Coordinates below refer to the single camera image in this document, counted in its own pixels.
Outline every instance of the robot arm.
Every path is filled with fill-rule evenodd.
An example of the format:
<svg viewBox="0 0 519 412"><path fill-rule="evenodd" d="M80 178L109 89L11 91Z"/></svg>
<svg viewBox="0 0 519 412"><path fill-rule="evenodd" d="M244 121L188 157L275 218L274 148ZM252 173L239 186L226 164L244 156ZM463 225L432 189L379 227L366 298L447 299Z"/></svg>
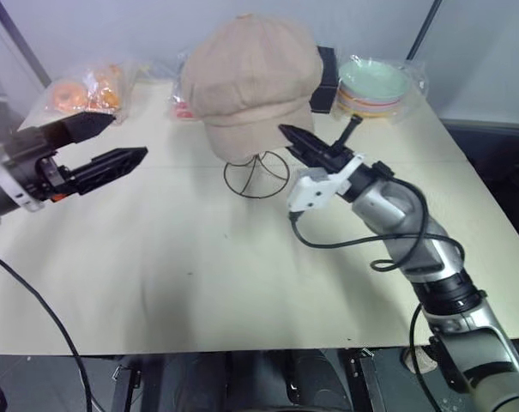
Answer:
<svg viewBox="0 0 519 412"><path fill-rule="evenodd" d="M48 199L57 202L73 193L84 195L137 167L146 148L117 148L74 170L58 167L53 160L59 148L97 136L113 120L110 114L82 112L14 133L0 85L0 221L20 207L34 212Z"/></svg>
<svg viewBox="0 0 519 412"><path fill-rule="evenodd" d="M433 333L431 345L448 385L473 395L478 410L519 410L519 356L486 300L463 267L444 228L428 215L425 199L407 182L395 179L383 163L368 167L361 154L345 146L361 122L353 117L341 138L328 146L291 125L280 125L293 144L288 150L306 164L288 198L294 222L307 209L321 208L336 193L384 240L392 261L411 282ZM417 233L427 233L418 239Z"/></svg>

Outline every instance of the plastic bag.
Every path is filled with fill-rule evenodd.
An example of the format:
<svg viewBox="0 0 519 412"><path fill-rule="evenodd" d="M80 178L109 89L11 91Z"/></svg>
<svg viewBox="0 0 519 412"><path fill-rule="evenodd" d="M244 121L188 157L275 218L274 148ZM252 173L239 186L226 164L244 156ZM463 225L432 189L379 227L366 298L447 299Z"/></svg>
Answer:
<svg viewBox="0 0 519 412"><path fill-rule="evenodd" d="M47 88L45 108L63 114L109 113L121 123L128 117L136 71L137 65L129 62L89 64L72 70Z"/></svg>
<svg viewBox="0 0 519 412"><path fill-rule="evenodd" d="M339 68L334 115L399 121L419 106L428 92L423 64L352 56Z"/></svg>
<svg viewBox="0 0 519 412"><path fill-rule="evenodd" d="M187 51L183 51L178 54L178 67L173 79L172 94L170 95L169 99L169 105L171 109L170 113L173 118L178 118L180 120L198 120L198 118L190 110L187 102L184 101L183 94L181 92L181 72L183 71L183 66L188 56L189 53Z"/></svg>
<svg viewBox="0 0 519 412"><path fill-rule="evenodd" d="M137 81L144 83L163 83L170 81L177 75L172 65L160 60L148 60L139 64Z"/></svg>

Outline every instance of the green bowl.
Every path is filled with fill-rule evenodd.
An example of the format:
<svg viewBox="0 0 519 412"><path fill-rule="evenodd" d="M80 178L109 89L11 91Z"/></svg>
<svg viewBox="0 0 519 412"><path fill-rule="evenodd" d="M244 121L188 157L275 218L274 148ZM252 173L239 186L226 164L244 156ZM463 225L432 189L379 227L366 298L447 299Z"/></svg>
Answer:
<svg viewBox="0 0 519 412"><path fill-rule="evenodd" d="M375 60L351 60L339 68L339 77L348 94L374 104L399 100L410 89L406 74Z"/></svg>

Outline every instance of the black cable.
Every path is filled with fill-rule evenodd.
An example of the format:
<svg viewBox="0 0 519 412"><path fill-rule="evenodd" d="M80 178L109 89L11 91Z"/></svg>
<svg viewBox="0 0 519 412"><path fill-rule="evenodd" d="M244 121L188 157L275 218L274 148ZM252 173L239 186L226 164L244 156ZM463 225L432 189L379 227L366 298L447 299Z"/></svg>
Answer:
<svg viewBox="0 0 519 412"><path fill-rule="evenodd" d="M81 372L78 371L78 373L80 374L80 382L82 385L84 385L84 381L81 378ZM103 408L103 406L100 404L100 402L97 400L93 393L91 394L91 404L95 409L97 409L97 412L106 412L105 408Z"/></svg>
<svg viewBox="0 0 519 412"><path fill-rule="evenodd" d="M312 243L309 240L305 239L301 232L299 231L297 227L297 220L296 219L290 219L290 223L292 225L293 233L295 234L295 237L305 246L312 247L314 249L339 249L341 247L347 247L347 246L356 246L356 245L362 245L364 243L370 243L370 242L378 242L382 240L397 240L397 239L417 239L419 237L418 233L390 233L390 234L379 234L377 236L369 236L367 238L360 238L355 240L347 240L344 242L339 243ZM463 248L462 244L459 243L457 240L452 239L448 236L443 236L441 234L434 234L434 233L425 233L423 236L423 239L433 239L433 240L441 240L443 242L448 242L452 244L458 251L459 254L462 257L462 260L465 260L465 249Z"/></svg>
<svg viewBox="0 0 519 412"><path fill-rule="evenodd" d="M421 304L419 303L417 305L417 307L415 308L415 312L413 312L412 322L410 323L410 355L412 356L413 370L415 371L415 377L417 378L419 386L421 386L421 389L423 390L423 393L425 393L425 396L431 403L432 408L435 410L435 412L442 412L442 410L438 406L437 400L434 398L431 391L429 390L429 387L427 386L427 383L423 379L423 374L419 370L419 364L417 362L417 355L415 354L415 339L414 339L415 324L417 322L417 318L420 313L421 313Z"/></svg>
<svg viewBox="0 0 519 412"><path fill-rule="evenodd" d="M394 262L392 259L378 259L370 263L370 267L377 272L390 272L391 270L399 269L403 264L409 262L419 247L421 241L425 237L427 227L429 225L429 207L427 206L427 201L423 195L423 192L405 180L391 178L390 181L407 188L419 199L419 203L421 205L421 223L419 225L419 232L415 242L413 243L412 247L410 247L410 250L407 251L407 253L398 262ZM380 266L380 264L388 264L389 266Z"/></svg>
<svg viewBox="0 0 519 412"><path fill-rule="evenodd" d="M81 356L78 354L78 351L76 350L76 346L72 342L72 339L70 338L69 332L65 329L63 323L61 320L57 317L55 312L50 308L50 306L45 302L44 298L38 293L36 289L34 289L30 284L25 281L17 272L15 272L8 264L6 264L1 258L0 258L0 266L2 266L5 271L7 271L10 275L12 275L16 281L18 281L28 292L30 292L36 300L42 305L44 310L47 312L48 315L50 315L51 319L55 323L55 325L59 328L61 331L61 334L64 337L64 340L67 342L67 345L69 345L70 352L74 356L74 360L76 362L76 365L78 366L78 370L80 371L81 375L81 382L84 386L84 392L86 394L86 411L87 412L93 412L92 410L92 394L91 394L91 388L89 386L89 379L88 379L88 373L86 372L86 368L84 367L84 363L81 360Z"/></svg>

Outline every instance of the hat stand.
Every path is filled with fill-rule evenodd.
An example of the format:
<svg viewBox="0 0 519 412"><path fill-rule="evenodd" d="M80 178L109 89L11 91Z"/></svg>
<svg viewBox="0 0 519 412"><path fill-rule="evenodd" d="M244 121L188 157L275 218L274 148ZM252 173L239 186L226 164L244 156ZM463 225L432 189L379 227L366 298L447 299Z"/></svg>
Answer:
<svg viewBox="0 0 519 412"><path fill-rule="evenodd" d="M280 161L281 165L284 166L285 172L280 175L278 173L273 172L268 166L265 165L264 161L265 158L268 156L275 157L278 161ZM234 183L231 183L229 181L229 178L227 177L227 172L233 168L240 168L240 167L247 167L250 169L250 173L247 177L247 180L243 185L238 185L241 187L236 187ZM257 195L251 195L250 187L251 187L251 178L253 177L254 173L259 172L266 172L268 175L270 175L273 179L280 181L280 185L275 189L275 191L272 191L270 193L267 193L263 196L257 196ZM247 199L267 199L269 197L272 197L274 195L277 195L281 191L284 190L284 188L287 186L287 182L290 179L290 168L287 165L286 161L281 158L279 154L276 154L271 151L263 152L262 154L255 154L251 160L244 164L233 164L233 163L226 163L225 168L223 169L223 179L225 180L226 186L234 193L241 197L245 197Z"/></svg>

